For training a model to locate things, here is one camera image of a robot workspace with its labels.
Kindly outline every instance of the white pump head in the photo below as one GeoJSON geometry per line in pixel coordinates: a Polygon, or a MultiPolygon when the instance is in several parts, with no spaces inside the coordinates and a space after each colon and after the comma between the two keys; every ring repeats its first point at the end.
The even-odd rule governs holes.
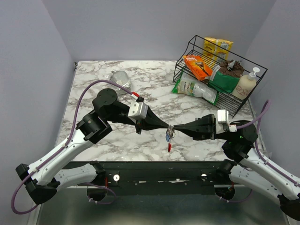
{"type": "Polygon", "coordinates": [[[259,68],[254,67],[253,72],[251,72],[248,76],[249,80],[253,80],[256,77],[256,73],[258,73],[259,71],[260,71],[259,68]]]}

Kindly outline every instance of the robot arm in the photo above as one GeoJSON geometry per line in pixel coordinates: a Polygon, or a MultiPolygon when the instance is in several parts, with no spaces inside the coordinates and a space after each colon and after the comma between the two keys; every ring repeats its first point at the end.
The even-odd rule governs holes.
{"type": "MultiPolygon", "coordinates": [[[[63,147],[59,154],[39,168],[24,183],[36,204],[48,201],[58,190],[72,185],[85,182],[100,183],[99,178],[105,174],[105,171],[97,162],[90,162],[77,168],[63,168],[75,156],[98,143],[112,131],[107,121],[135,126],[138,134],[142,130],[169,128],[169,125],[158,118],[143,102],[142,97],[136,97],[129,107],[117,100],[114,90],[103,89],[92,103],[94,110],[77,123],[76,130],[67,146],[64,143],[69,137],[38,161],[30,165],[21,164],[16,168],[19,177],[23,180],[63,147]]],[[[187,124],[175,125],[173,129],[185,133],[193,140],[226,140],[222,148],[227,157],[233,161],[224,160],[216,170],[215,179],[225,178],[227,181],[231,180],[250,187],[280,204],[281,209],[287,215],[300,220],[298,212],[293,211],[295,207],[298,211],[300,210],[300,187],[268,167],[255,153],[253,143],[258,138],[255,126],[250,125],[236,130],[236,126],[246,124],[248,121],[242,120],[229,124],[228,114],[224,111],[218,112],[217,119],[218,123],[223,124],[225,132],[217,134],[218,123],[213,114],[197,118],[187,124]]]]}

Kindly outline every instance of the marble countertop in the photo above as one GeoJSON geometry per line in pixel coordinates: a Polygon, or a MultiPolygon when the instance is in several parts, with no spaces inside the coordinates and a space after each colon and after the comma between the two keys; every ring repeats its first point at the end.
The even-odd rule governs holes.
{"type": "MultiPolygon", "coordinates": [[[[132,82],[132,91],[144,97],[152,111],[170,125],[194,121],[196,117],[217,113],[217,108],[201,98],[173,94],[175,61],[80,61],[74,77],[59,143],[71,130],[75,107],[82,91],[93,81],[108,79],[111,71],[124,70],[132,82]]],[[[92,100],[109,84],[96,84],[85,94],[77,121],[93,109],[92,100]]],[[[119,96],[119,101],[130,105],[129,95],[119,96]]],[[[249,104],[245,104],[234,120],[252,120],[249,104]]],[[[79,154],[74,160],[100,161],[191,161],[223,160],[223,140],[193,141],[181,132],[172,139],[168,152],[165,129],[135,133],[135,128],[123,124],[111,124],[113,131],[98,144],[79,154]]]]}

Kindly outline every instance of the yellow snack bag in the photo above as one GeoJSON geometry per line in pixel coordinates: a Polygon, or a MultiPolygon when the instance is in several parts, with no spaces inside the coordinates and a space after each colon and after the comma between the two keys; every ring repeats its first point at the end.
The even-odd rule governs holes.
{"type": "Polygon", "coordinates": [[[205,56],[205,58],[207,58],[207,60],[209,61],[209,63],[207,63],[209,65],[210,68],[213,68],[215,66],[215,64],[220,64],[221,62],[223,62],[223,60],[221,60],[220,58],[227,60],[228,57],[228,51],[222,49],[225,48],[227,50],[231,49],[231,46],[233,45],[232,41],[227,41],[227,40],[223,40],[223,39],[215,39],[215,38],[211,38],[211,37],[205,37],[204,38],[204,49],[206,51],[203,51],[203,54],[205,56]]]}

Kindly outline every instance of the gray floor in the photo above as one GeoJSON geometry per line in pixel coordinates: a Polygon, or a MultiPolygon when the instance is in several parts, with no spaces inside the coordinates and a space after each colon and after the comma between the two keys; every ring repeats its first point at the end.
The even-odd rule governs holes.
{"type": "MultiPolygon", "coordinates": [[[[248,190],[237,191],[244,197],[248,190]]],[[[88,202],[85,188],[68,188],[42,206],[39,225],[285,225],[280,208],[259,193],[243,203],[213,195],[119,196],[111,205],[88,202]]]]}

